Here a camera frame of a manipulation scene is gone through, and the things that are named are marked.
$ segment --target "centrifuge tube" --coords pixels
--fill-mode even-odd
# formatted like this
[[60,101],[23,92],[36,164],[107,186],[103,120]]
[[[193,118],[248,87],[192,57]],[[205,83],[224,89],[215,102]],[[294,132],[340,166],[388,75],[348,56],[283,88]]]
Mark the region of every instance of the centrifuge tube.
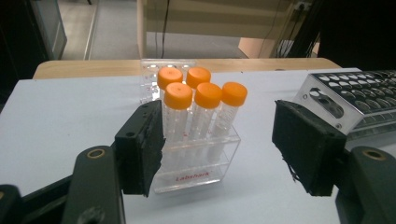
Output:
[[219,106],[221,100],[221,88],[213,83],[205,82],[197,86],[194,102],[195,108],[192,112],[189,139],[202,139],[208,133],[213,113]]
[[163,131],[166,142],[178,142],[184,138],[192,90],[188,85],[174,82],[166,86],[163,97]]
[[[187,71],[186,84],[192,88],[192,100],[194,100],[197,86],[204,82],[210,82],[210,78],[212,78],[212,74],[203,67],[192,67]],[[194,107],[195,104],[192,104],[188,110],[193,112]]]
[[163,100],[165,88],[173,82],[182,82],[183,73],[175,67],[162,67],[157,74],[157,85],[160,88],[160,100]]
[[[228,135],[233,126],[238,108],[244,104],[248,90],[242,84],[237,82],[227,82],[222,87],[221,104],[219,112],[215,118],[211,136],[221,137]],[[207,159],[210,162],[218,161],[224,146],[216,146],[210,148]]]

